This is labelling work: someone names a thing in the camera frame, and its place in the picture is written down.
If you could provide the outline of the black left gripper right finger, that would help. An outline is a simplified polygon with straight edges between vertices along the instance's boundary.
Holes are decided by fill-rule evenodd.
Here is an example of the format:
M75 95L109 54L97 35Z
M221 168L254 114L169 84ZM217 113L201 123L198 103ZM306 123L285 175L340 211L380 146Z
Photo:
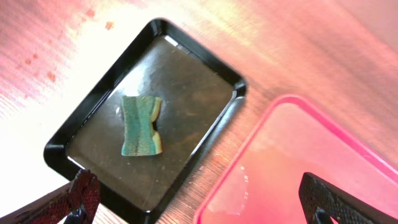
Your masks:
M306 172L298 191L308 224L397 224L397 219Z

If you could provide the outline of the green and yellow sponge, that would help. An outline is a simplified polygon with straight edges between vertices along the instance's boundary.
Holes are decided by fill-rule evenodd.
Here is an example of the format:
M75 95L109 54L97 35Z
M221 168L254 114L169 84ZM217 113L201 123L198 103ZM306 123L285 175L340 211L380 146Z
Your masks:
M121 155L154 156L163 152L160 134L153 123L160 113L162 100L156 96L123 96L124 142Z

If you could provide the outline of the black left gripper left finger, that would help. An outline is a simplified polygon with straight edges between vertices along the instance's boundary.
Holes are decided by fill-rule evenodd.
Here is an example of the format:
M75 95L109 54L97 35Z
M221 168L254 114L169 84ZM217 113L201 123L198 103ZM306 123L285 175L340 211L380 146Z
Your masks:
M79 170L75 178L38 200L1 217L1 223L92 224L100 204L100 182L90 170Z

